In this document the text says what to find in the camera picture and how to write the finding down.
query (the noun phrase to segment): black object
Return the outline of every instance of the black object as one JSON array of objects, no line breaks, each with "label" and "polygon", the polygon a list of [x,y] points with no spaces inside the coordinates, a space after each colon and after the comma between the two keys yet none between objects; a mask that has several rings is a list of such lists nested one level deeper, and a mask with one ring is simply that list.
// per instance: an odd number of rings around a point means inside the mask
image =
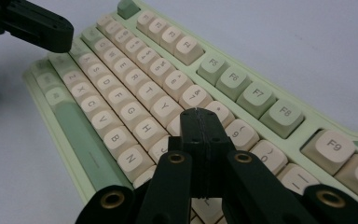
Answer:
[{"label": "black object", "polygon": [[358,223],[358,202],[325,185],[303,196],[286,189],[254,154],[235,150],[215,113],[181,114],[180,137],[170,137],[153,179],[135,191],[98,191],[76,223],[189,223],[190,199],[223,199],[227,223]]},{"label": "black object", "polygon": [[0,0],[0,35],[5,31],[57,53],[71,49],[74,35],[67,19],[25,0]]}]

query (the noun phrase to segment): spacebar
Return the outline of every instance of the spacebar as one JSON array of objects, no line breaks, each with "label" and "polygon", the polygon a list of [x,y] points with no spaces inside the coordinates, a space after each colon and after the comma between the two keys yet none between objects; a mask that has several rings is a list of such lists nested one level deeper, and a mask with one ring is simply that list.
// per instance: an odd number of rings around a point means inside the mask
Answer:
[{"label": "spacebar", "polygon": [[77,104],[60,104],[54,113],[96,191],[110,185],[132,189],[132,184]]}]

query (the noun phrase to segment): green keyboard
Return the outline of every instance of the green keyboard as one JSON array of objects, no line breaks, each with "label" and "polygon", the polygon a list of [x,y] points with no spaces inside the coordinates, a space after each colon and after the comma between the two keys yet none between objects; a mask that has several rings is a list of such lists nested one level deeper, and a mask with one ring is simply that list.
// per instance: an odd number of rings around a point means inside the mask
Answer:
[{"label": "green keyboard", "polygon": [[[358,201],[358,133],[141,1],[120,2],[23,78],[84,203],[150,179],[191,107],[215,112],[288,189],[323,183]],[[192,223],[225,223],[220,204],[193,199]]]}]

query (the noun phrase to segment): white table surface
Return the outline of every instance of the white table surface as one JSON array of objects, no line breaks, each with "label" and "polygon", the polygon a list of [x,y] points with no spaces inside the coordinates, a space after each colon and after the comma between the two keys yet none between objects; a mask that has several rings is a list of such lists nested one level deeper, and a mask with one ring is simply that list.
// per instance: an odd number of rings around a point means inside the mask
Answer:
[{"label": "white table surface", "polygon": [[[34,0],[76,34],[116,1]],[[147,0],[336,122],[358,131],[358,1]],[[74,223],[83,204],[22,72],[46,51],[0,35],[0,223]]]}]

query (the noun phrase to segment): white desk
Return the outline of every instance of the white desk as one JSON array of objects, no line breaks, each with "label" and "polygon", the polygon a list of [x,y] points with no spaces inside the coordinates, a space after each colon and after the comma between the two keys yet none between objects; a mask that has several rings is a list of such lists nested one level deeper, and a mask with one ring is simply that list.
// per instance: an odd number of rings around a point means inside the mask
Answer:
[{"label": "white desk", "polygon": [[[32,2],[63,15],[76,34],[117,5],[117,0]],[[358,131],[358,1],[147,2]],[[74,223],[83,208],[21,80],[29,64],[45,55],[0,35],[0,223]]]}]

